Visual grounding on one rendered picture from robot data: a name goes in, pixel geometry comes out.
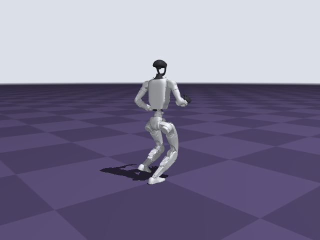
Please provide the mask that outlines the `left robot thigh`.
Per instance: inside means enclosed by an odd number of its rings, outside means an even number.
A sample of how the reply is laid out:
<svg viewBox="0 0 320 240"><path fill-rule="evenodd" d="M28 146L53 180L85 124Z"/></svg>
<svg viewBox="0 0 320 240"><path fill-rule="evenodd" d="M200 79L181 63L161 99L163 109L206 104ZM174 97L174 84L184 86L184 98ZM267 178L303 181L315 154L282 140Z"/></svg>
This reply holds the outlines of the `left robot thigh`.
<svg viewBox="0 0 320 240"><path fill-rule="evenodd" d="M154 130L154 129L150 129L150 121L148 121L145 125L145 129L150 132L152 138L154 139L154 141L156 142L156 150L159 150L159 153L163 153L165 150L165 147L163 145L163 137L162 137L162 133L161 130Z"/></svg>

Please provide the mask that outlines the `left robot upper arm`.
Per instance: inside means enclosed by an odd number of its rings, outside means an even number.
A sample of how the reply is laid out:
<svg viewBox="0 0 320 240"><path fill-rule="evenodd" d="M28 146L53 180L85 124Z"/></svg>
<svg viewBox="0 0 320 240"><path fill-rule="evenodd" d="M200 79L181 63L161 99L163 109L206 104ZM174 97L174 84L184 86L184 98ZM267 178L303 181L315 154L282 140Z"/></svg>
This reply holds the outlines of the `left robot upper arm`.
<svg viewBox="0 0 320 240"><path fill-rule="evenodd" d="M139 90L137 96L134 99L134 103L136 103L137 105L141 105L142 104L142 97L146 94L146 92L148 91L148 81L143 82L141 89Z"/></svg>

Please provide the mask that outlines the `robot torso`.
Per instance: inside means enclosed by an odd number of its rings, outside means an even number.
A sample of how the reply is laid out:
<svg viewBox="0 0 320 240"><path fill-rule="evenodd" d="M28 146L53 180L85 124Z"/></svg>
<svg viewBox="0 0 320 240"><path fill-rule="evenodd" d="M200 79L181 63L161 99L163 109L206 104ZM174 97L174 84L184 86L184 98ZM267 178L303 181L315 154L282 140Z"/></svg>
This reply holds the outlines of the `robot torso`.
<svg viewBox="0 0 320 240"><path fill-rule="evenodd" d="M153 77L154 78L154 77ZM150 117L149 127L152 130L159 131L160 123L166 122L163 118L164 112L161 109L167 109L170 102L171 88L168 88L166 80L167 77L163 79L151 79L148 82L148 102L151 109L157 109L154 116Z"/></svg>

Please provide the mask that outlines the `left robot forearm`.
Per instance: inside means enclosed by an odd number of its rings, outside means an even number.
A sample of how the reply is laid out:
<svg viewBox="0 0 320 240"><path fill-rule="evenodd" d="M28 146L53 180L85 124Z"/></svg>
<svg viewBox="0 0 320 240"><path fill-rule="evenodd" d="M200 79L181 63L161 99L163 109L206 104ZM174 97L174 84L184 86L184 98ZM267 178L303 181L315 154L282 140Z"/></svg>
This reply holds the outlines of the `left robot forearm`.
<svg viewBox="0 0 320 240"><path fill-rule="evenodd" d="M146 104L144 101L142 101L141 105L138 105L140 108L145 109L146 111L152 111L153 109L151 109L151 106Z"/></svg>

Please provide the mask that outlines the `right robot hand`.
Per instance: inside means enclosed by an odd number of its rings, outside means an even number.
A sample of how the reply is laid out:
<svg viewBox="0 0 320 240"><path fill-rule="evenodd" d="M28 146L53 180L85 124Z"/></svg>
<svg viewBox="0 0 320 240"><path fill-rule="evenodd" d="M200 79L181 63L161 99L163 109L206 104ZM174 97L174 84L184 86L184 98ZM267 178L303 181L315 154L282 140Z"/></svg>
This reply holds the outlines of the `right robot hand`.
<svg viewBox="0 0 320 240"><path fill-rule="evenodd" d="M191 98L189 98L189 96L188 95L185 95L184 94L184 100L186 100L188 103L190 103L192 100L190 100ZM188 104L187 103L187 104Z"/></svg>

